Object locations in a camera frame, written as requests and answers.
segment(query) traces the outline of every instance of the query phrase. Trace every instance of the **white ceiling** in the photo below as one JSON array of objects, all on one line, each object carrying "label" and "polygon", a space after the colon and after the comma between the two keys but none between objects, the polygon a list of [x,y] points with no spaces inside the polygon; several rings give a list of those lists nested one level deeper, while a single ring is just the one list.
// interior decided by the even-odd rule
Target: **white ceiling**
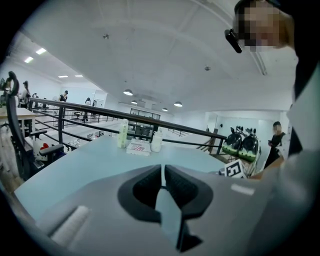
[{"label": "white ceiling", "polygon": [[[224,37],[235,2],[53,0],[22,31],[121,102],[133,99],[123,94],[131,89],[136,100],[156,102],[155,110],[177,111],[175,101],[183,103],[179,111],[288,109],[295,54],[235,53]],[[53,76],[64,75],[59,67]]]},{"label": "white ceiling", "polygon": [[[41,48],[42,46],[31,41],[28,37],[18,31],[9,46],[8,52],[10,58],[7,60],[58,83],[86,82],[85,78],[75,77],[75,75],[81,75],[81,73],[74,71],[49,52],[44,52],[41,55],[37,54],[36,51]],[[28,57],[32,57],[33,60],[30,63],[25,63],[24,60]],[[68,76],[67,79],[58,78],[58,76],[65,75]]]}]

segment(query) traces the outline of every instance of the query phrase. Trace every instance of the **white bottle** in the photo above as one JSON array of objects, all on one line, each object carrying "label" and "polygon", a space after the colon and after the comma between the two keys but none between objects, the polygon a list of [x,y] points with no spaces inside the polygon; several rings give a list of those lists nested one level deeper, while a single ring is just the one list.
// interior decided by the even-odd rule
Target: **white bottle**
[{"label": "white bottle", "polygon": [[162,144],[162,133],[159,131],[154,131],[153,134],[154,135],[151,142],[151,150],[153,152],[160,152]]},{"label": "white bottle", "polygon": [[129,123],[127,119],[123,119],[122,124],[120,125],[117,146],[118,148],[125,148],[127,142],[127,134],[129,129]]}]

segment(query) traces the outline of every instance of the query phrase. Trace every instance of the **woman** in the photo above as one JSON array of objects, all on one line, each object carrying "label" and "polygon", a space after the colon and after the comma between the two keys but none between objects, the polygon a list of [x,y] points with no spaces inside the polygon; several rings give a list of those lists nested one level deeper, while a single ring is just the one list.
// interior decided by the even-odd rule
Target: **woman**
[{"label": "woman", "polygon": [[20,104],[20,108],[27,108],[28,103],[29,103],[29,98],[30,98],[30,92],[29,92],[29,88],[28,88],[28,81],[25,81],[24,83],[24,89],[22,91],[21,94],[21,104]]},{"label": "woman", "polygon": [[67,102],[67,99],[68,99],[67,95],[68,95],[68,91],[65,90],[63,94],[60,94],[58,101],[59,102]]},{"label": "woman", "polygon": [[[90,98],[88,97],[88,98],[86,98],[86,100],[85,100],[85,104],[87,105],[87,106],[90,106],[90,104],[91,104],[91,100],[90,100]],[[82,118],[82,122],[85,122],[85,120],[88,122],[88,112],[84,112],[84,115],[83,115],[83,118]]]}]

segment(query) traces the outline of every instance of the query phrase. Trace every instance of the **light blue tabletop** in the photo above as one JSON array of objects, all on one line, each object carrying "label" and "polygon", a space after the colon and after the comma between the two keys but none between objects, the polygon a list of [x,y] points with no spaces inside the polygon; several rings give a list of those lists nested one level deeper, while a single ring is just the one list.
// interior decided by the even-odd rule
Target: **light blue tabletop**
[{"label": "light blue tabletop", "polygon": [[84,185],[133,169],[179,165],[200,172],[217,172],[224,163],[199,149],[163,145],[150,156],[126,153],[115,137],[102,136],[53,162],[22,184],[14,193],[37,221],[48,208]]}]

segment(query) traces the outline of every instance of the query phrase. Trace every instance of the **chair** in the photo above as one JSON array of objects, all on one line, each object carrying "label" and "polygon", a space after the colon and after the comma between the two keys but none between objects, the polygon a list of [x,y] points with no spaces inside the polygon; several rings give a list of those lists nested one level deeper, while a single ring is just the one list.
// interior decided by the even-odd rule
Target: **chair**
[{"label": "chair", "polygon": [[47,106],[47,104],[45,104],[45,103],[43,103],[42,104],[42,109],[43,109],[43,112],[47,112],[47,109],[48,109],[49,107]]},{"label": "chair", "polygon": [[[18,167],[18,172],[20,177],[23,180],[28,180],[30,177],[35,175],[37,172],[42,170],[44,167],[37,168],[35,165],[35,157],[33,154],[33,150],[25,150],[25,140],[20,129],[20,125],[17,117],[16,110],[16,100],[15,95],[17,95],[19,91],[19,82],[15,73],[12,71],[9,72],[9,78],[13,80],[13,90],[11,93],[6,95],[6,110],[7,110],[7,118],[9,122],[9,127],[12,133],[11,141],[15,152],[16,164]],[[39,138],[41,134],[45,134],[46,130],[37,130],[31,132],[30,136],[35,136]],[[51,164],[56,159],[65,155],[63,153],[64,146],[62,144],[54,145],[39,151],[39,154],[43,157],[47,156],[48,161],[45,163],[45,166]]]},{"label": "chair", "polygon": [[[3,95],[1,95],[0,96],[0,104],[4,107],[5,106],[5,104],[6,104],[6,92],[4,92],[3,93]],[[2,128],[2,127],[6,127],[6,130],[8,130],[8,126],[9,126],[9,124],[7,124],[6,122],[5,123],[3,123],[3,124],[0,124],[0,129]]]}]

